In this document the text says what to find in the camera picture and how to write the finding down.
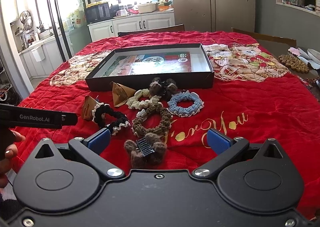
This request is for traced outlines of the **person's left hand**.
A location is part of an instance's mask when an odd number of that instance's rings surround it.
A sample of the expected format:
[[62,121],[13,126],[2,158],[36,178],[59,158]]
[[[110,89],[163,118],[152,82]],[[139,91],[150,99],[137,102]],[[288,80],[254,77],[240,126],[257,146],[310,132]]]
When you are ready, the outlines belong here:
[[18,148],[15,142],[21,142],[25,140],[25,136],[21,135],[19,132],[11,131],[10,129],[4,131],[4,137],[9,138],[9,144],[1,157],[1,189],[5,188],[8,184],[7,173],[12,169],[12,160],[18,154]]

